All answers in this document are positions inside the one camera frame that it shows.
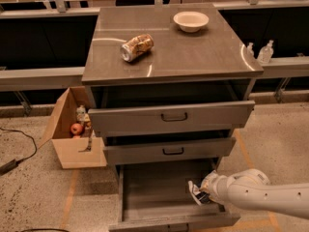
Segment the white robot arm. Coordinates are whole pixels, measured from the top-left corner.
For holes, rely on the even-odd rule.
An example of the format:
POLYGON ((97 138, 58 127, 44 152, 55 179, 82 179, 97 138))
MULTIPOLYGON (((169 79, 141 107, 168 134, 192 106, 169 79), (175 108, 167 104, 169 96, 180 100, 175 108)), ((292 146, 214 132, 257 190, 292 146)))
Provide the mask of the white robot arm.
POLYGON ((231 203, 243 210, 309 218, 308 183, 275 186, 258 169, 248 169, 231 176, 219 175, 213 170, 202 181, 201 191, 219 204, 231 203))

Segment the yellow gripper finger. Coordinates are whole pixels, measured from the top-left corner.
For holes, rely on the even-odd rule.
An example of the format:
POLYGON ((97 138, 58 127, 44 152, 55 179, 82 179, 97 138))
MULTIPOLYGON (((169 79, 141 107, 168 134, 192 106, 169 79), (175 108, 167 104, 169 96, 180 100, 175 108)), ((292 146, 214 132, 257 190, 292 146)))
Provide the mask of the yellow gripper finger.
POLYGON ((213 170, 210 174, 208 174, 202 181, 200 186, 200 191, 204 192, 212 192, 213 191, 213 183, 218 178, 218 174, 215 170, 213 170))

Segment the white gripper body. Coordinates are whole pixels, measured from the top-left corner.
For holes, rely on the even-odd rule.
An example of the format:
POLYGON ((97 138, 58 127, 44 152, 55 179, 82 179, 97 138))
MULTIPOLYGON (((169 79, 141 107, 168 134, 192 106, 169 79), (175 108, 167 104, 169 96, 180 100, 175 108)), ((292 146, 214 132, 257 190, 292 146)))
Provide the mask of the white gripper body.
POLYGON ((223 205, 227 200, 227 180, 224 175, 211 174, 209 176, 210 199, 223 205))

